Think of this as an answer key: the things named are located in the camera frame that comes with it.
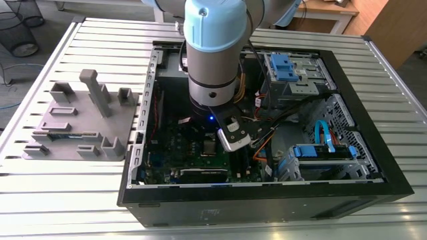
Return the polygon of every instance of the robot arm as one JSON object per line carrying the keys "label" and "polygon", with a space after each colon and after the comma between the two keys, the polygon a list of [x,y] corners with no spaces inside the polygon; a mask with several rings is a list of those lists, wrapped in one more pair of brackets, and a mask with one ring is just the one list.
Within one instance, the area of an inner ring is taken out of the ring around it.
{"label": "robot arm", "polygon": [[191,100],[213,113],[219,139],[232,152],[251,142],[232,104],[241,49],[261,22],[289,24],[301,0],[141,1],[184,17]]}

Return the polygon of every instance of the gray parts holder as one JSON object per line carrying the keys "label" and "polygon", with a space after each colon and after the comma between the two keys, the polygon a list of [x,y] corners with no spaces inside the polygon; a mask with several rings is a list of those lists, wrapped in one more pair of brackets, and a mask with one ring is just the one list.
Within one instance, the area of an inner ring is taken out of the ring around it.
{"label": "gray parts holder", "polygon": [[97,83],[96,75],[93,70],[81,71],[80,79],[89,92],[73,91],[65,82],[54,83],[49,91],[53,101],[30,135],[24,159],[124,159],[139,94],[129,88],[108,92],[105,85]]}

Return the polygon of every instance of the gray floor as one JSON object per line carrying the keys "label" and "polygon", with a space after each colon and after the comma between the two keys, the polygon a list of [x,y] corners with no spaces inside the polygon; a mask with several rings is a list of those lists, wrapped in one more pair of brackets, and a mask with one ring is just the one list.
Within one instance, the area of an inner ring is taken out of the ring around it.
{"label": "gray floor", "polygon": [[[52,1],[38,0],[37,4],[45,18],[45,24],[32,29],[32,33],[40,45],[40,51],[33,56],[25,58],[14,58],[5,53],[0,53],[0,63],[4,67],[22,63],[44,64],[73,17],[77,15],[105,19],[139,21],[155,20],[152,9],[144,6],[135,7],[88,3],[66,3],[65,11],[57,11]],[[0,11],[9,11],[4,1],[0,1]],[[175,18],[167,15],[165,21],[173,22]],[[22,100],[38,72],[40,68],[34,66],[21,66],[5,71],[5,79],[6,81],[13,79],[14,85],[10,88],[0,85],[0,108],[13,105]],[[424,108],[427,108],[427,60],[420,60],[415,55],[412,55],[404,65],[397,69],[397,73]],[[0,128],[6,126],[14,111],[16,107],[0,109]]]}

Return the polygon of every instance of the wire mesh trash can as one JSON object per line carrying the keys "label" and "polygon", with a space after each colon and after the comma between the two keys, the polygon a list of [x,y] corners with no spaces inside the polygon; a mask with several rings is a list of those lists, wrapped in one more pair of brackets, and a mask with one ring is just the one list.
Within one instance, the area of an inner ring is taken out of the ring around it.
{"label": "wire mesh trash can", "polygon": [[0,43],[14,57],[26,57],[38,50],[24,17],[14,12],[0,12]]}
{"label": "wire mesh trash can", "polygon": [[24,23],[28,27],[33,28],[45,22],[42,18],[36,0],[4,0],[8,7],[14,13],[24,16]]}

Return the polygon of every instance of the metal slatted table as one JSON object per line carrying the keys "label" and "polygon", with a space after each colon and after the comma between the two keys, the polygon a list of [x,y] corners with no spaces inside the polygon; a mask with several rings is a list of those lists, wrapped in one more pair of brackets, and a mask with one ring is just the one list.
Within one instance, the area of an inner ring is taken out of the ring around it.
{"label": "metal slatted table", "polygon": [[96,69],[108,90],[132,88],[141,93],[153,40],[183,39],[167,23],[86,18],[70,24],[0,137],[0,237],[424,239],[427,114],[375,45],[357,36],[260,29],[251,40],[259,46],[333,51],[415,190],[396,202],[337,220],[145,229],[127,209],[116,206],[123,162],[21,159],[52,100],[53,83],[69,82],[74,90],[85,90],[80,71]]}

